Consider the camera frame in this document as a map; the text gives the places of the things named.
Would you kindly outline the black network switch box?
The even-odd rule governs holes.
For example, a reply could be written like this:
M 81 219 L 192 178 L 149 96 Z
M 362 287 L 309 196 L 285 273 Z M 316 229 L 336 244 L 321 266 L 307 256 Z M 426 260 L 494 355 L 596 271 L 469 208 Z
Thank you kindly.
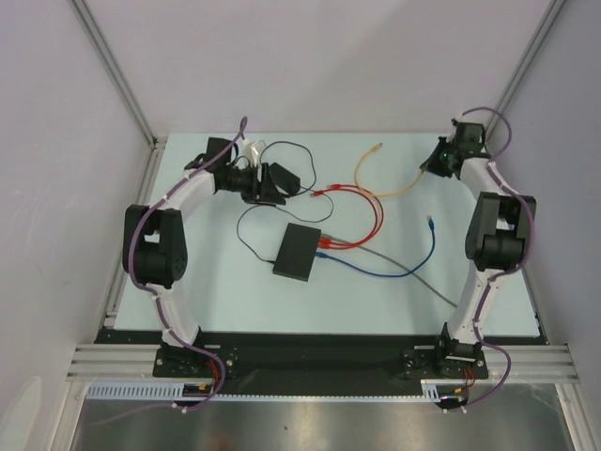
M 272 273 L 308 282 L 320 237 L 321 230 L 318 228 L 288 223 Z

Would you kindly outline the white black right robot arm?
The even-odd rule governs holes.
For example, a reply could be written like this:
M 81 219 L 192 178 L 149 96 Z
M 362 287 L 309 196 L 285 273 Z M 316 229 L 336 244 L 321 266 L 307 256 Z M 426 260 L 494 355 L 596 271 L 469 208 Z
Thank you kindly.
M 455 177 L 476 200 L 465 239 L 468 277 L 455 312 L 442 336 L 448 345 L 432 354 L 442 377 L 454 377 L 466 366 L 464 351 L 481 345 L 486 316 L 501 285 L 525 265 L 533 244 L 536 200 L 519 194 L 502 177 L 485 149 L 485 127 L 454 119 L 450 136 L 441 136 L 421 164 L 425 172 Z

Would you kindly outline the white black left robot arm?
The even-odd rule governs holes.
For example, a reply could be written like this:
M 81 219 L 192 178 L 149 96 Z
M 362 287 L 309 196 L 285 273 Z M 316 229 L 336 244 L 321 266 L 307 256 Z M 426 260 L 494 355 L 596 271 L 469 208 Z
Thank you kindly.
M 301 188 L 300 178 L 280 164 L 259 161 L 265 149 L 260 142 L 242 139 L 250 162 L 238 167 L 241 138 L 210 137 L 206 150 L 184 166 L 180 180 L 155 204 L 132 204 L 125 212 L 123 269 L 153 302 L 162 341 L 178 347 L 173 362 L 187 376 L 204 370 L 207 354 L 194 345 L 200 326 L 177 292 L 188 265 L 185 219 L 219 191 L 238 193 L 250 205 L 278 206 Z

